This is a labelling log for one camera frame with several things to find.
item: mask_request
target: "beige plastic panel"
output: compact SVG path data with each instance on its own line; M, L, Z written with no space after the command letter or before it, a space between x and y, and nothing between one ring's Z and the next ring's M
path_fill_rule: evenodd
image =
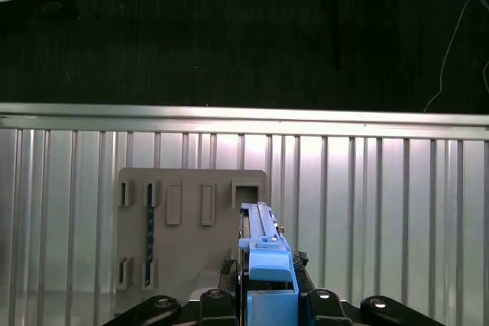
M154 260L146 274L149 185ZM116 313L153 295L187 302L200 286L199 274L218 274L224 260L236 258L240 205L264 201L266 188L267 176L257 170L122 169L116 199Z

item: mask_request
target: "rectangular slot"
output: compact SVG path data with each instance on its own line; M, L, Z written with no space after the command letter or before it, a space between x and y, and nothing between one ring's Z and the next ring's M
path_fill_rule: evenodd
M141 267L141 285L143 290L154 290L156 286L156 260L147 261Z
M215 220L215 189L214 185L202 185L202 225L214 225Z
M124 282L124 262L125 259L119 263L119 284Z
M243 203L254 204L260 201L261 186L234 186L232 192L232 207L240 208Z
M126 206L125 205L125 190L126 190L126 188L125 188L125 182L122 183L121 187L122 187L122 192L121 192L121 205L122 206Z
M182 185L170 185L167 196L167 224L180 225L182 220Z
M132 258L122 258L118 264L118 290L126 290L131 286Z
M151 206L152 208L156 208L158 206L157 198L160 192L160 182L158 180L149 181L144 183L144 191L143 191L143 205Z
M134 180L129 179L121 183L121 200L119 206L128 207L132 205L132 192L134 187Z

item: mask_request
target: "rectangular hole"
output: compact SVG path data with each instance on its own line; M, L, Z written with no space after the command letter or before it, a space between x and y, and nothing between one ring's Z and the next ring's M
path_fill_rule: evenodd
M121 262L119 262L119 284L124 282L124 262L125 259L122 259Z
M153 184L149 183L147 185L147 197L146 197L147 206L153 206Z
M258 202L257 186L237 186L235 203L241 207L242 203L254 204Z
M125 206L125 183L122 183L122 192L121 192L121 204Z

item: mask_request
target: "gray floor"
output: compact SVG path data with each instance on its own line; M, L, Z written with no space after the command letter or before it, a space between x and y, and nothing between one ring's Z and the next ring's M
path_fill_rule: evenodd
M339 72L319 0L0 4L0 100L422 111L464 2L340 0ZM489 112L488 40L473 2L429 111Z

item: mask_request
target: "blue plastic part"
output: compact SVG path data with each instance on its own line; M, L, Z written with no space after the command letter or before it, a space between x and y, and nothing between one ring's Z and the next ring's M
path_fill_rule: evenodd
M287 240L277 231L277 220L266 204L242 204L250 221L250 238L241 238L239 247L249 251L250 280L286 282L291 289L248 291L247 326L297 326L299 286Z

